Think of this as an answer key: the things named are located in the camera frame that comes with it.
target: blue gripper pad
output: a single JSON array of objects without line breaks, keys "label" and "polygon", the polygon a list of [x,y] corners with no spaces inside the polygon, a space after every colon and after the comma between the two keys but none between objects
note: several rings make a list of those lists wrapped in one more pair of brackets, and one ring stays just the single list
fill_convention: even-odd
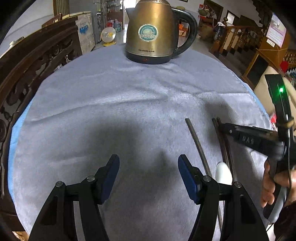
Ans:
[{"label": "blue gripper pad", "polygon": [[119,157],[113,154],[110,157],[110,160],[108,161],[106,167],[109,170],[102,184],[102,193],[101,193],[102,203],[104,203],[109,198],[111,190],[113,188],[113,184],[115,182],[115,178],[119,170]]},{"label": "blue gripper pad", "polygon": [[197,173],[189,162],[186,155],[179,156],[178,168],[190,199],[193,200],[194,203],[198,204],[200,200],[198,194],[202,189],[202,183],[201,181],[195,181],[194,176],[197,175]]}]

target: gold kettle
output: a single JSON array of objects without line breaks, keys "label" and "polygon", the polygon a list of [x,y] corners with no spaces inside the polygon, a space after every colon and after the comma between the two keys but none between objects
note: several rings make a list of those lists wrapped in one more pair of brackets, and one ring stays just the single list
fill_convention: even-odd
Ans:
[{"label": "gold kettle", "polygon": [[[163,64],[190,47],[197,35],[197,22],[186,11],[173,8],[166,0],[140,0],[127,9],[126,57],[142,64]],[[185,43],[178,47],[179,20],[189,24]]]}]

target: screw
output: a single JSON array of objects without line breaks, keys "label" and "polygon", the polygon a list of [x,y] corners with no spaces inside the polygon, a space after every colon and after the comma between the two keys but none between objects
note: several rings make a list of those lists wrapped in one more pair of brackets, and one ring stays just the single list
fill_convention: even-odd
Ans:
[{"label": "screw", "polygon": [[206,181],[206,182],[210,182],[211,181],[211,177],[209,177],[209,176],[204,176],[202,179],[204,181]]},{"label": "screw", "polygon": [[235,182],[234,185],[237,187],[237,188],[241,188],[242,187],[242,184],[240,182]]},{"label": "screw", "polygon": [[56,182],[56,187],[60,188],[64,183],[62,181]]},{"label": "screw", "polygon": [[88,176],[86,179],[87,179],[88,182],[91,183],[96,179],[96,177],[95,176]]}]

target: kettle spout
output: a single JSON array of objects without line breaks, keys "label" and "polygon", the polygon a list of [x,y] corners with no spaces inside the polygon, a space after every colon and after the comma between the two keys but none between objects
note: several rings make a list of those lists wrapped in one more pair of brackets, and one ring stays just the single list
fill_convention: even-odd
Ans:
[{"label": "kettle spout", "polygon": [[129,19],[131,19],[135,9],[136,9],[135,7],[126,8],[126,13],[127,13]]}]

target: hand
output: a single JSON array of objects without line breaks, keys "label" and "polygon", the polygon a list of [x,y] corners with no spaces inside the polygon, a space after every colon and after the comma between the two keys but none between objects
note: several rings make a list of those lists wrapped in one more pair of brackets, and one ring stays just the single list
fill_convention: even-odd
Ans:
[{"label": "hand", "polygon": [[[264,174],[262,180],[262,192],[261,192],[261,206],[265,207],[268,203],[272,205],[274,202],[274,190],[276,188],[274,181],[283,187],[289,187],[289,174],[288,171],[280,172],[274,176],[274,180],[272,180],[269,176],[270,165],[268,160],[264,163]],[[286,202],[286,206],[292,204],[296,201],[296,170],[291,170],[291,180],[292,180],[292,190],[289,194],[289,197]]]}]

